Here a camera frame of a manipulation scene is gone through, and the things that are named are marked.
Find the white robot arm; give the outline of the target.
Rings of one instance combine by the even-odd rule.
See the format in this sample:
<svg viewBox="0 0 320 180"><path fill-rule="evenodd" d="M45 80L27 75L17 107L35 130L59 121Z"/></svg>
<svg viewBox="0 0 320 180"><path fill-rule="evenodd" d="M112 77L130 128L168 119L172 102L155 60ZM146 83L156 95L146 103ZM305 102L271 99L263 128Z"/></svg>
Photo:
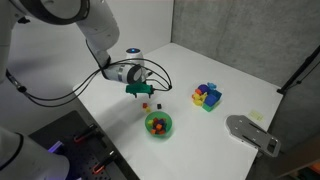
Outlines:
<svg viewBox="0 0 320 180"><path fill-rule="evenodd" d="M135 84L146 79L142 53L127 51L129 63L112 62L108 50L120 35L117 22L103 0L0 0L0 82L13 81L7 70L12 30L33 17L53 25L76 24L107 80ZM66 180L69 160L49 152L29 137L0 128L0 180Z"/></svg>

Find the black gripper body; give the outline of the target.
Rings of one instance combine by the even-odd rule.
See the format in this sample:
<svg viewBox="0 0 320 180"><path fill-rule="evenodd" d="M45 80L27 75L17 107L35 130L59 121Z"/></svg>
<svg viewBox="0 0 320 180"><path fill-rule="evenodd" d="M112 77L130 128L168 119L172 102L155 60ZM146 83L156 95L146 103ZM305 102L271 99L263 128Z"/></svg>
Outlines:
<svg viewBox="0 0 320 180"><path fill-rule="evenodd" d="M137 96L138 94L147 94L151 96L154 93L154 88L152 85L140 83L133 85L133 95Z"/></svg>

